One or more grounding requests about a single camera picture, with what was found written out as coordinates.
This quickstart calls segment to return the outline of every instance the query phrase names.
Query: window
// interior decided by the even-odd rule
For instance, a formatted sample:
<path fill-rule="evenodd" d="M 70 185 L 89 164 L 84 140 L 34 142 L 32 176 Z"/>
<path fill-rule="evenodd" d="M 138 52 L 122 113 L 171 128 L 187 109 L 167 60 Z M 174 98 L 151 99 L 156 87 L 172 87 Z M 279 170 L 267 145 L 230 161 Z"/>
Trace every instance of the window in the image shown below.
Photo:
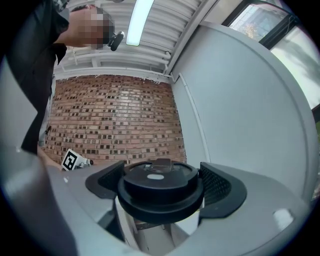
<path fill-rule="evenodd" d="M 222 25 L 271 49 L 296 24 L 297 18 L 279 0 L 244 0 Z"/>

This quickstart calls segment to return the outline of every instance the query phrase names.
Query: qr code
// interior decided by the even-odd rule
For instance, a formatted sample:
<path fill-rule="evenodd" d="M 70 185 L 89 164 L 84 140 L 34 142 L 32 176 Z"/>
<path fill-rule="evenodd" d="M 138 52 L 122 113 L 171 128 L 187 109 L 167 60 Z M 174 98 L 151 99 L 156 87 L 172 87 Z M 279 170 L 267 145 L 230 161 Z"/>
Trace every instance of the qr code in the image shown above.
<path fill-rule="evenodd" d="M 63 161 L 63 166 L 68 169 L 69 171 L 71 171 L 76 163 L 77 157 L 75 154 L 73 154 L 72 152 L 68 152 L 64 161 Z"/>

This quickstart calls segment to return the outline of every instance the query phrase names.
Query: white ceiling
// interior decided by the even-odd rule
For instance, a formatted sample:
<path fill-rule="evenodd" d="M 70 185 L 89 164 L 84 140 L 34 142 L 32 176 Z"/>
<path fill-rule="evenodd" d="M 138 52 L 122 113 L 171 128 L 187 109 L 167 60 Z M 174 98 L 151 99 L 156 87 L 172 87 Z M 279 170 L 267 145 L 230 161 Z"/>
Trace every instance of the white ceiling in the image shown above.
<path fill-rule="evenodd" d="M 216 1 L 155 0 L 139 46 L 126 45 L 124 37 L 117 51 L 111 51 L 107 46 L 103 50 L 68 47 L 65 57 L 55 67 L 54 73 L 66 77 L 74 71 L 128 68 L 168 75 L 174 65 L 171 62 L 178 59 L 188 39 Z M 70 10 L 84 4 L 101 7 L 114 19 L 115 32 L 124 31 L 127 34 L 135 2 L 71 0 L 67 7 Z"/>

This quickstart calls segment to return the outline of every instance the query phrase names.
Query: window frame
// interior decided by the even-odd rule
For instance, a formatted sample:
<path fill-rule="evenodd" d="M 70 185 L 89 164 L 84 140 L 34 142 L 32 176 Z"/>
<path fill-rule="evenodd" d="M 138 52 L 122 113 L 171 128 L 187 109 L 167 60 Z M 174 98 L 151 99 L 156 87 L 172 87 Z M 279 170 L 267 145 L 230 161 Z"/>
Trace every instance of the window frame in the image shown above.
<path fill-rule="evenodd" d="M 261 5 L 266 5 L 270 10 L 287 13 L 283 20 L 281 20 L 273 29 L 271 29 L 270 32 L 266 34 L 260 41 L 258 41 L 268 50 L 271 50 L 282 38 L 285 37 L 286 34 L 289 33 L 289 31 L 300 24 L 299 19 L 294 14 L 273 3 L 262 0 L 243 0 L 225 19 L 222 25 L 229 27 L 249 5 L 256 5 L 258 7 Z"/>

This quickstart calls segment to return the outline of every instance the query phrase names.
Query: man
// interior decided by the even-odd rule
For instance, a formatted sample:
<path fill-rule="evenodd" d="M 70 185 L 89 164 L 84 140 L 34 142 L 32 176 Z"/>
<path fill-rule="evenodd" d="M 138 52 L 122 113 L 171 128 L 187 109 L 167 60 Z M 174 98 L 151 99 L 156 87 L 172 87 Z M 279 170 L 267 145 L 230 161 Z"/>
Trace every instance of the man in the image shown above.
<path fill-rule="evenodd" d="M 101 8 L 83 5 L 69 13 L 65 8 L 68 2 L 41 1 L 6 54 L 17 83 L 37 110 L 21 147 L 55 166 L 57 164 L 38 148 L 38 140 L 51 94 L 56 57 L 59 63 L 66 54 L 66 46 L 99 49 L 110 41 L 115 31 L 111 16 Z"/>

